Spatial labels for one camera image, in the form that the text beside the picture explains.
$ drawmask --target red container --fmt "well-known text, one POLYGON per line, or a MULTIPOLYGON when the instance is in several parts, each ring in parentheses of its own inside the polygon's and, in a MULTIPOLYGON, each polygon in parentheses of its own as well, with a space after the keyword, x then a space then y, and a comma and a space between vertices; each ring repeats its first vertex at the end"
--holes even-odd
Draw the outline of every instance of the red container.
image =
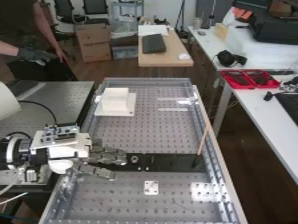
POLYGON ((267 72, 260 70, 246 70, 243 73, 251 79, 256 88, 274 89, 279 87, 279 82, 270 76, 267 72))
POLYGON ((220 72, 220 75, 232 89, 254 89, 255 83, 248 76, 238 70, 226 70, 220 72))

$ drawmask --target floor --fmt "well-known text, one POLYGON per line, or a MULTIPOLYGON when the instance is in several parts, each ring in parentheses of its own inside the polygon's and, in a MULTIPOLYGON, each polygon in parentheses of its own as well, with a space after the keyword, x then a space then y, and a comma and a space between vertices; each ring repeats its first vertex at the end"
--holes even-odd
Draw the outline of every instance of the floor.
MULTIPOLYGON (((95 81, 95 85, 105 77, 157 76, 153 69, 138 67, 137 59, 85 64, 79 59, 78 50, 67 45, 65 49, 75 56, 77 60, 70 61, 70 67, 78 79, 95 81)), ((210 63, 203 61, 202 52, 196 47, 192 48, 191 54, 195 65, 186 69, 184 75, 179 68, 162 68, 158 70, 158 76, 188 77, 202 95, 208 73, 204 92, 207 102, 214 79, 212 68, 210 63)), ((0 80, 6 82, 10 78, 9 70, 0 66, 0 80)), ((298 224, 298 186, 239 105, 226 112, 218 142, 248 223, 298 224)))

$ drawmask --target white foam block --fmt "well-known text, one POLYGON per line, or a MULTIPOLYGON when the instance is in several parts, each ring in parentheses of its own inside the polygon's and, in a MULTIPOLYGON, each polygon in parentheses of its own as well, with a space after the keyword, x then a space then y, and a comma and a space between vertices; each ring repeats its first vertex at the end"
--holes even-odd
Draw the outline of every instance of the white foam block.
POLYGON ((103 111, 127 111, 127 88, 106 88, 101 96, 103 111))

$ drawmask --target clear acrylic enclosure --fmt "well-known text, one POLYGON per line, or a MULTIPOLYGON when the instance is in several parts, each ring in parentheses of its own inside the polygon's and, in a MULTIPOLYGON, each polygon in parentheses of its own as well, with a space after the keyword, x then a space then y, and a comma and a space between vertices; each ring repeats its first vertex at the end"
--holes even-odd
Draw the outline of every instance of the clear acrylic enclosure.
POLYGON ((195 156, 206 123, 190 80, 109 78, 94 99, 105 88, 123 87, 137 94, 134 116, 95 117, 93 103, 82 131, 145 162, 117 170, 115 181, 61 177, 39 223, 239 223, 208 135, 195 156), (146 181, 158 194, 146 194, 146 181))

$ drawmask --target black chair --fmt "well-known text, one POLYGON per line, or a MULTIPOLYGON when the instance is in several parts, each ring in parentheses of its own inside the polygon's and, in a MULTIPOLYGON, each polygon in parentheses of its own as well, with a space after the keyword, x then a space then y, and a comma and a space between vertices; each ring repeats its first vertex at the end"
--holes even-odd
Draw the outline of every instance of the black chair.
POLYGON ((70 0, 54 0, 55 18, 62 23, 82 23, 87 20, 86 16, 73 14, 73 5, 70 0))
POLYGON ((82 8, 86 15, 107 14, 106 0, 83 0, 82 8))

